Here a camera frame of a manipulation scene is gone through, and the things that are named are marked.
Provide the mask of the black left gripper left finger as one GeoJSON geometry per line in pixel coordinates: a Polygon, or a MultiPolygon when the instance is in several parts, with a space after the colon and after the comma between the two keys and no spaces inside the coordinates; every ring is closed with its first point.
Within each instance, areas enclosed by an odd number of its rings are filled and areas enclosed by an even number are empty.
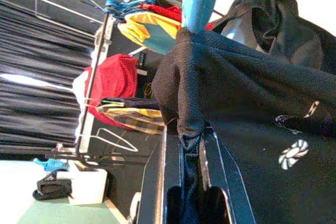
{"type": "Polygon", "coordinates": [[[182,153],[177,133],[165,127],[144,168],[137,223],[180,223],[182,153]]]}

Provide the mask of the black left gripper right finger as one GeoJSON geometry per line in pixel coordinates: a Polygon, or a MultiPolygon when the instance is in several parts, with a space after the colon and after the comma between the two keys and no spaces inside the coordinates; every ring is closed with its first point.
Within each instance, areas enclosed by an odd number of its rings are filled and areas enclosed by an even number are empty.
{"type": "Polygon", "coordinates": [[[241,172],[211,126],[199,145],[204,223],[256,223],[241,172]]]}

